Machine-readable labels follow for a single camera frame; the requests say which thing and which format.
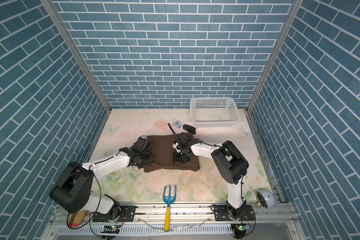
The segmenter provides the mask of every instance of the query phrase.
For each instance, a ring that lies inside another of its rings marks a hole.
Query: folded brown fabric
[[[185,133],[187,137],[193,139],[192,133]],[[152,155],[154,160],[144,167],[144,172],[151,172],[159,169],[177,169],[177,170],[192,170],[198,171],[200,169],[199,158],[197,156],[190,157],[190,161],[183,164],[173,164],[173,148],[172,144],[175,141],[175,136],[150,136],[153,138],[155,145],[152,147]]]

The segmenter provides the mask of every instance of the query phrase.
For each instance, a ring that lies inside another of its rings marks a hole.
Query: table
[[[244,111],[239,109],[241,121],[232,127],[197,128],[195,138],[204,142],[222,143],[230,140],[249,163],[244,177],[243,196],[249,202],[256,200],[256,190],[271,189],[252,138]],[[195,126],[189,109],[113,109],[101,133],[90,161],[101,159],[130,147],[143,135],[172,134],[167,123],[179,120]],[[173,127],[176,133],[185,132]],[[162,202],[166,185],[177,185],[176,203],[225,202],[227,183],[220,176],[212,159],[199,157],[200,170],[156,170],[145,173],[137,167],[126,167],[99,179],[102,194],[120,202]],[[92,190],[98,191],[95,182]]]

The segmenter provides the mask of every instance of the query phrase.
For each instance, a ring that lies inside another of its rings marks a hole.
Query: hand fork
[[[163,192],[163,201],[167,204],[167,213],[165,214],[165,225],[164,225],[164,232],[169,232],[169,217],[170,217],[170,205],[176,200],[176,185],[175,185],[175,195],[171,196],[171,185],[169,185],[169,194],[168,196],[165,195],[165,190],[167,186],[164,187]]]

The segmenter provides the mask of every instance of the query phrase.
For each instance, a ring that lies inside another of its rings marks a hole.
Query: white plastic basket
[[[196,127],[231,127],[240,122],[240,114],[232,98],[192,98],[191,118]]]

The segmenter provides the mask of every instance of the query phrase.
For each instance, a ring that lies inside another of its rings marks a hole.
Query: brick wallpaper
[[[48,193],[105,111],[39,0],[0,1],[0,239],[41,237]]]
[[[208,96],[244,108],[291,2],[54,1],[112,108],[189,108]]]
[[[360,239],[360,1],[303,2],[253,117],[307,239]]]

